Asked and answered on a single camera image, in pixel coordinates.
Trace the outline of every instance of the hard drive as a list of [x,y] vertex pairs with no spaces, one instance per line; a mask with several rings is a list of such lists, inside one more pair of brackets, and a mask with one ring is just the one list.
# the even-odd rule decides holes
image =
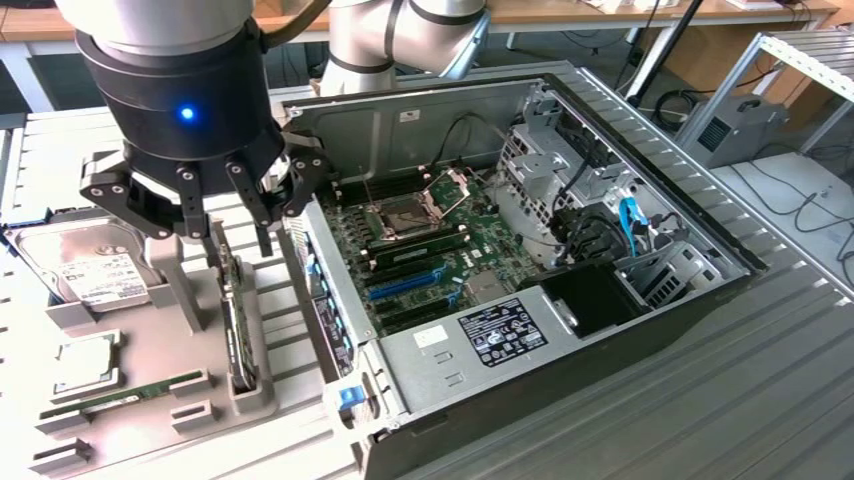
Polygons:
[[143,261],[141,233],[99,208],[7,219],[5,241],[62,302],[93,312],[147,302],[162,277]]

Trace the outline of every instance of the green circuit board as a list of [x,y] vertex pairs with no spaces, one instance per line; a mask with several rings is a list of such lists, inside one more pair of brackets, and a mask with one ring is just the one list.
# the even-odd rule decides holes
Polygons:
[[[424,218],[410,213],[417,210],[417,202],[422,204],[418,192],[345,207],[328,199],[321,201],[365,311],[385,335],[513,292],[518,282],[540,272],[514,232],[492,210],[484,190],[488,187],[472,178],[465,187],[469,196],[462,198],[460,186],[448,175],[429,186],[432,205],[445,213],[440,220],[437,215]],[[382,239],[389,223],[404,229],[409,236],[402,240],[408,239],[410,247],[398,248],[394,240]],[[365,255],[373,249],[377,253]],[[370,292],[412,279],[426,279],[428,284],[370,299]]]

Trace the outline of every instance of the robotic arm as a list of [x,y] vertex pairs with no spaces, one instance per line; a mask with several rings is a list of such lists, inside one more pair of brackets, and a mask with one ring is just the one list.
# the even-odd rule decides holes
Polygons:
[[[264,255],[268,229],[301,213],[332,166],[317,139],[282,134],[272,118],[262,53],[290,40],[329,0],[262,33],[252,0],[57,0],[125,138],[123,151],[83,166],[79,193],[153,238],[178,234],[212,251],[204,197],[237,192]],[[340,0],[321,93],[393,87],[398,59],[464,75],[488,26],[484,0]],[[260,179],[285,153],[288,174]],[[177,193],[155,195],[141,175]]]

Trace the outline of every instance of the hard drive label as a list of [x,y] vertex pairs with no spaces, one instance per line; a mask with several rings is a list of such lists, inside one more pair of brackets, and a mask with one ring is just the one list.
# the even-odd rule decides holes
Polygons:
[[548,344],[517,298],[461,317],[458,324],[486,367]]
[[58,272],[85,305],[98,305],[145,295],[145,282],[130,255],[106,255],[66,263]]

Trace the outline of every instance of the motherboard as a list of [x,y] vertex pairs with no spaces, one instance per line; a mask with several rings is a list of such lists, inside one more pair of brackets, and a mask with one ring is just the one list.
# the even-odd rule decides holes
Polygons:
[[382,335],[494,300],[541,271],[504,223],[485,180],[449,168],[390,196],[321,200],[368,317]]

